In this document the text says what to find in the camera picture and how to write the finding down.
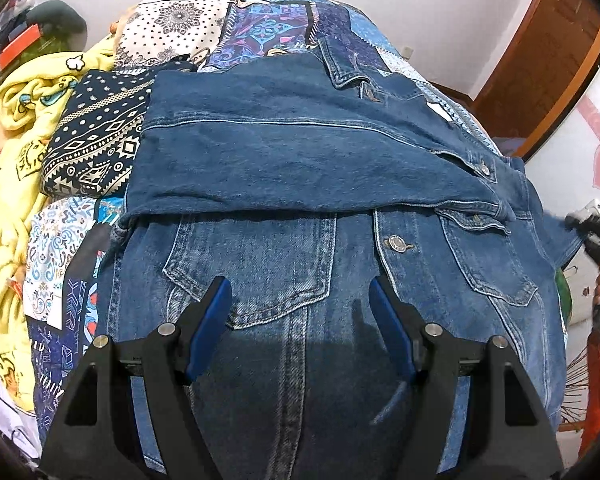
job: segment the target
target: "bandana print fabric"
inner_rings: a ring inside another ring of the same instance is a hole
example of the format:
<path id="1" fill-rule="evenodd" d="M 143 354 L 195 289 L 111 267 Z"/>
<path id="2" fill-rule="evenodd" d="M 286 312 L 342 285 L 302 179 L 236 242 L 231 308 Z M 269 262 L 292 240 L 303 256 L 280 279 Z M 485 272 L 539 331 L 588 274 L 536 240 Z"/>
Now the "bandana print fabric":
<path id="1" fill-rule="evenodd" d="M 123 194 L 159 70 L 194 71 L 172 60 L 139 75 L 91 70 L 75 88 L 48 144 L 42 191 L 53 197 Z"/>
<path id="2" fill-rule="evenodd" d="M 126 20 L 115 69 L 149 67 L 174 57 L 211 52 L 236 0 L 143 0 Z"/>

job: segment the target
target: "pile of clothes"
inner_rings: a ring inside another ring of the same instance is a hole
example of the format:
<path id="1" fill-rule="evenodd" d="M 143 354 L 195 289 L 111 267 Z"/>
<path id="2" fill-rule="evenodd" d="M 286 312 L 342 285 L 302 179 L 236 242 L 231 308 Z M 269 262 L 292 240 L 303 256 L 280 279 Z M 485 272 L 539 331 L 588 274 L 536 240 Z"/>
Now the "pile of clothes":
<path id="1" fill-rule="evenodd" d="M 368 305 L 379 274 L 455 336 L 504 335 L 557 425 L 555 273 L 580 240 L 364 13 L 143 0 L 113 30 L 0 87 L 0 370 L 42 444 L 94 336 L 146 336 L 217 274 L 230 330 L 190 398 L 224 478 L 391 467 L 411 387 Z M 461 381 L 441 469 L 467 399 Z"/>

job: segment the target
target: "door frame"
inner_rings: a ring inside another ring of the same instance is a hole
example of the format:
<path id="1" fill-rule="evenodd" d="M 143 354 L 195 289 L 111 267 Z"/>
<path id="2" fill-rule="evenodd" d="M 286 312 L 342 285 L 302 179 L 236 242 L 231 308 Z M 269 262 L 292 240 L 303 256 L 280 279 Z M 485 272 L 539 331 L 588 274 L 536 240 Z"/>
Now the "door frame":
<path id="1" fill-rule="evenodd" d="M 562 95 L 555 102 L 554 106 L 544 116 L 542 121 L 536 126 L 531 134 L 525 139 L 525 142 L 513 153 L 514 156 L 521 156 L 523 160 L 528 160 L 551 136 L 555 129 L 560 126 L 565 117 L 573 110 L 578 103 L 591 80 L 600 68 L 600 28 L 596 39 L 593 41 L 589 52 L 582 61 L 580 68 L 573 79 L 564 89 Z"/>
<path id="2" fill-rule="evenodd" d="M 529 4 L 529 8 L 526 10 L 525 17 L 522 18 L 522 21 L 520 22 L 520 26 L 518 27 L 518 30 L 516 31 L 516 33 L 513 35 L 513 38 L 511 39 L 509 46 L 504 51 L 504 54 L 502 54 L 500 61 L 496 65 L 496 68 L 493 69 L 493 72 L 491 72 L 491 75 L 487 79 L 487 82 L 480 89 L 480 92 L 474 99 L 474 102 L 473 102 L 474 110 L 478 109 L 478 106 L 482 103 L 482 101 L 485 99 L 485 97 L 487 97 L 487 95 L 491 92 L 491 89 L 493 89 L 493 85 L 496 83 L 496 81 L 500 77 L 501 72 L 504 69 L 506 69 L 507 65 L 513 58 L 514 54 L 516 53 L 516 49 L 518 48 L 518 45 L 520 44 L 520 41 L 522 41 L 522 38 L 525 35 L 526 30 L 528 29 L 529 25 L 531 24 L 531 19 L 536 14 L 536 10 L 538 10 L 540 1 L 541 0 L 531 0 L 531 3 Z"/>

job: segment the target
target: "chest pocket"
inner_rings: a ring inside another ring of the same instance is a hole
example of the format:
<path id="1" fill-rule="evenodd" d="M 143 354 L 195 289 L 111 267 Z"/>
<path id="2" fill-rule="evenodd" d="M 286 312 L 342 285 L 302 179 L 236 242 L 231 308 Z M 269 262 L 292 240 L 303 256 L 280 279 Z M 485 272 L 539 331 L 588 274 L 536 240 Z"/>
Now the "chest pocket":
<path id="1" fill-rule="evenodd" d="M 329 294 L 335 216 L 183 216 L 163 273 L 199 300 L 229 279 L 232 328 L 273 321 Z"/>
<path id="2" fill-rule="evenodd" d="M 512 306 L 527 306 L 538 286 L 525 274 L 508 229 L 489 216 L 436 211 L 469 286 Z"/>

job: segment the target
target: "blue gripper pad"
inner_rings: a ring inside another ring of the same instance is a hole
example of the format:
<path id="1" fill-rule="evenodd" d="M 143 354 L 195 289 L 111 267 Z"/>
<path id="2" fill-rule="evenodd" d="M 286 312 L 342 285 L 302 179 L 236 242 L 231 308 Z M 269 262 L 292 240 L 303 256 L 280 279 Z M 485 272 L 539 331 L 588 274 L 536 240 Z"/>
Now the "blue gripper pad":
<path id="1" fill-rule="evenodd" d="M 416 376 L 416 368 L 413 365 L 411 339 L 403 330 L 394 308 L 376 279 L 369 284 L 369 305 L 396 372 L 404 380 L 412 381 Z"/>
<path id="2" fill-rule="evenodd" d="M 226 330 L 225 322 L 231 310 L 232 298 L 231 283 L 228 279 L 224 279 L 191 339 L 191 354 L 186 370 L 186 376 L 191 381 L 202 375 L 209 367 L 220 337 Z"/>

